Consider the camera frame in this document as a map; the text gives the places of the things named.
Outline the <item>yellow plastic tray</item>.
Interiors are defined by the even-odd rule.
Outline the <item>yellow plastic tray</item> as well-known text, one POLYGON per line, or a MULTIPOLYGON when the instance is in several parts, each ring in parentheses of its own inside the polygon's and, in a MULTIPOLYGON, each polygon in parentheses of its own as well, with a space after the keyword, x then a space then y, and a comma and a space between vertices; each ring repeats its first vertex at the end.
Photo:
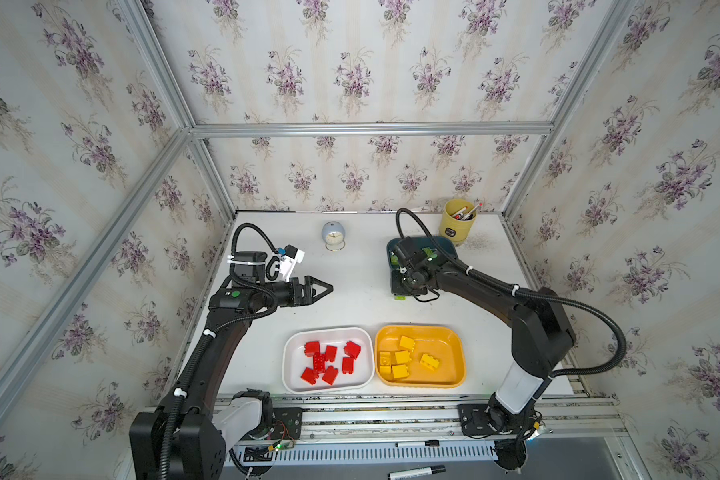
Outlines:
POLYGON ((467 366, 459 336, 449 328, 433 325, 387 325, 376 335, 375 344, 376 374, 381 381, 395 387, 451 389, 460 386, 466 379, 467 366), (415 340, 416 346, 411 352, 412 360, 406 364, 410 376, 394 380, 391 367, 379 365, 381 351, 392 352, 401 349, 399 338, 408 336, 415 340), (419 364, 422 354, 428 353, 440 361, 436 371, 425 369, 419 364))

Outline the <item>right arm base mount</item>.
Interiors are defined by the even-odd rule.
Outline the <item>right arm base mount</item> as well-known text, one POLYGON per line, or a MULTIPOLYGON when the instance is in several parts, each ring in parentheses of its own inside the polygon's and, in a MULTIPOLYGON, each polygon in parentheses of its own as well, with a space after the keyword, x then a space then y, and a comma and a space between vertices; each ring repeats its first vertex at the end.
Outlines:
POLYGON ((496 436, 494 462, 505 471, 519 471, 528 458, 527 441, 541 426, 543 416, 534 405, 514 414, 496 400, 457 406, 461 433, 467 438, 484 440, 496 436))

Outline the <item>black marker pen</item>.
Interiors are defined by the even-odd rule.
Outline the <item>black marker pen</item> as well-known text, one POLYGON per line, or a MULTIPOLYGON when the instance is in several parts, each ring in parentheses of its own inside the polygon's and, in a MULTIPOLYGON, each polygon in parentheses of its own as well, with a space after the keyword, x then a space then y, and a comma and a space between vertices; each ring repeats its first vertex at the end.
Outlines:
POLYGON ((446 472, 446 467, 444 465, 433 465, 433 466, 426 466, 426 467, 420 467, 416 469, 408 469, 408 470, 402 470, 402 471, 396 471, 396 472, 390 472, 387 474, 388 480, 412 480, 422 477, 428 477, 436 474, 441 474, 446 472))

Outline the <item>red lego brick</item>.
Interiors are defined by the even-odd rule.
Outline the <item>red lego brick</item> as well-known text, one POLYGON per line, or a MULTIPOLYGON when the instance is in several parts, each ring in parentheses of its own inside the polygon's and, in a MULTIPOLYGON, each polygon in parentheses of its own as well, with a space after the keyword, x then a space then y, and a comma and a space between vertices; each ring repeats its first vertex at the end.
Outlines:
POLYGON ((315 385, 317 383, 317 380, 319 379, 319 377, 320 377, 320 374, 309 367, 305 368, 301 375, 301 379, 310 385, 315 385))
POLYGON ((322 353, 316 353, 312 357, 313 370, 316 374, 322 374, 326 370, 326 361, 322 353))
POLYGON ((354 373, 355 360, 352 357, 344 357, 342 359, 342 373, 344 375, 352 375, 354 373))
POLYGON ((322 381, 328 385, 333 385, 339 375, 339 370, 333 366, 329 366, 322 374, 322 381))
POLYGON ((307 357, 314 357, 321 353, 321 344, 319 341, 310 341, 304 345, 304 354, 307 357))
POLYGON ((323 353, 324 360, 327 363, 333 363, 336 359, 337 351, 338 349, 336 346, 328 345, 323 353))

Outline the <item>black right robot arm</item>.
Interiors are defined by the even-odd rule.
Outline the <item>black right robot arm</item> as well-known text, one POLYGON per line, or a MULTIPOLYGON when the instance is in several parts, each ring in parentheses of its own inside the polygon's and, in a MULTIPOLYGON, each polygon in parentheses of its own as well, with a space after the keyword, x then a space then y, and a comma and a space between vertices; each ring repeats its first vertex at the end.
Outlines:
POLYGON ((519 414, 567 375, 562 359, 576 335, 567 316, 573 301, 518 277, 512 251, 451 254, 436 217, 394 213, 312 214, 296 230, 306 244, 307 270, 326 283, 326 300, 309 323, 373 327, 376 347, 411 335, 417 352, 433 352, 438 372, 417 365, 406 387, 488 391, 492 403, 519 414))

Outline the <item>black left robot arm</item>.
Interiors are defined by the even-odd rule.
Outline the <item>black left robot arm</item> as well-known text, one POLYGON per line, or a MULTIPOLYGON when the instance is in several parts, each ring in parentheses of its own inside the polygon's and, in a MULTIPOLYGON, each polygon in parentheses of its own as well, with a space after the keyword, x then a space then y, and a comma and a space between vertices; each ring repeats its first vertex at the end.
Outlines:
POLYGON ((214 418, 221 382, 232 356, 260 319, 281 308, 312 305, 331 294, 331 284, 312 276, 275 277, 273 265, 300 262, 292 245, 278 248, 270 238, 267 251, 240 252, 245 230, 260 237, 253 223, 239 225, 232 236, 227 277, 208 303, 208 315, 194 347, 171 390, 153 411, 140 412, 129 429, 135 475, 139 479, 217 479, 237 443, 214 418))

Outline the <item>yellow curved lego brick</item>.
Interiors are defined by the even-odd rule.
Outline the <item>yellow curved lego brick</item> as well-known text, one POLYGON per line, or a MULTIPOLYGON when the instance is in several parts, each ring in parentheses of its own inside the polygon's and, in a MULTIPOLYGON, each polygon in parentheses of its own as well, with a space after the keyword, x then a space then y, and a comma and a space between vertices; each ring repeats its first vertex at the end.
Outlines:
POLYGON ((391 367, 394 364, 394 355, 392 352, 381 351, 379 353, 379 365, 391 367))

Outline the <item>yellow pen cup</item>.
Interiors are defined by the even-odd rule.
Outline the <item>yellow pen cup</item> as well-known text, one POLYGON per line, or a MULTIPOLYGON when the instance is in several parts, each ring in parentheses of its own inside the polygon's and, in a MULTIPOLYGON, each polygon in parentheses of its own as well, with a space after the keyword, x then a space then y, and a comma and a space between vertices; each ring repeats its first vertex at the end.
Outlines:
POLYGON ((448 200, 442 209, 439 234, 455 246, 464 243, 475 223, 479 204, 464 199, 448 200))

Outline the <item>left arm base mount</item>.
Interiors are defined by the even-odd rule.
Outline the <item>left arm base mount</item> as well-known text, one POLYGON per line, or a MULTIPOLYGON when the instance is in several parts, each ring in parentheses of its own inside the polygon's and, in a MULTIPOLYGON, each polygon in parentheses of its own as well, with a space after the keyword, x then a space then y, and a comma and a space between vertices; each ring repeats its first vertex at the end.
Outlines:
POLYGON ((303 410, 267 407, 255 399, 237 399, 214 414, 229 460, 240 466, 272 461, 277 453, 292 450, 301 437, 303 410))

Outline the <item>white plastic tray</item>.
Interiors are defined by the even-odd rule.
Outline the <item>white plastic tray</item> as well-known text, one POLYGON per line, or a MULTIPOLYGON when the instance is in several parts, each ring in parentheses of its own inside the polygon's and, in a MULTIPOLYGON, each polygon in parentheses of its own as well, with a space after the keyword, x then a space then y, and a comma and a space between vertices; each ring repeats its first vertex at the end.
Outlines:
POLYGON ((294 394, 323 393, 360 388, 367 385, 373 377, 375 361, 373 342, 370 335, 359 327, 338 327, 320 330, 302 331, 292 335, 285 343, 282 360, 282 379, 285 388, 294 394), (305 368, 313 369, 312 357, 304 354, 304 345, 310 341, 319 341, 323 354, 328 345, 336 346, 338 351, 333 363, 326 362, 326 369, 333 366, 339 375, 333 385, 319 379, 310 385, 301 379, 305 368), (342 373, 342 359, 352 357, 355 360, 354 373, 342 373))

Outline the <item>blue round alarm clock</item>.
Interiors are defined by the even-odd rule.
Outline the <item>blue round alarm clock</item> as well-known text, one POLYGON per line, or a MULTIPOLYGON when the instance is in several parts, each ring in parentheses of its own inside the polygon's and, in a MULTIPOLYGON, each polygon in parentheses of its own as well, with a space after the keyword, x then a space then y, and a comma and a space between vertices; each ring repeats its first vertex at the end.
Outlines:
POLYGON ((337 221, 330 221, 323 225, 321 236, 328 251, 341 251, 346 246, 346 232, 343 225, 337 221))

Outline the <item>dark teal plastic bin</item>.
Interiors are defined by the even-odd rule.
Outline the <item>dark teal plastic bin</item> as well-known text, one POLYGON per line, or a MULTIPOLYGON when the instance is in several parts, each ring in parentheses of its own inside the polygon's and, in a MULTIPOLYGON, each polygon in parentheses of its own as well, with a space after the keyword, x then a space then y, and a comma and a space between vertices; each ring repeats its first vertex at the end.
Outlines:
MULTIPOLYGON (((387 255, 387 263, 390 269, 397 269, 399 267, 396 247, 400 242, 400 238, 393 238, 389 240, 386 244, 385 252, 387 255)), ((424 248, 431 248, 435 250, 438 255, 440 254, 440 251, 444 251, 452 258, 458 258, 458 253, 454 244, 449 238, 443 236, 435 236, 433 240, 430 240, 426 236, 416 236, 412 237, 411 241, 408 242, 407 245, 422 251, 424 248)))

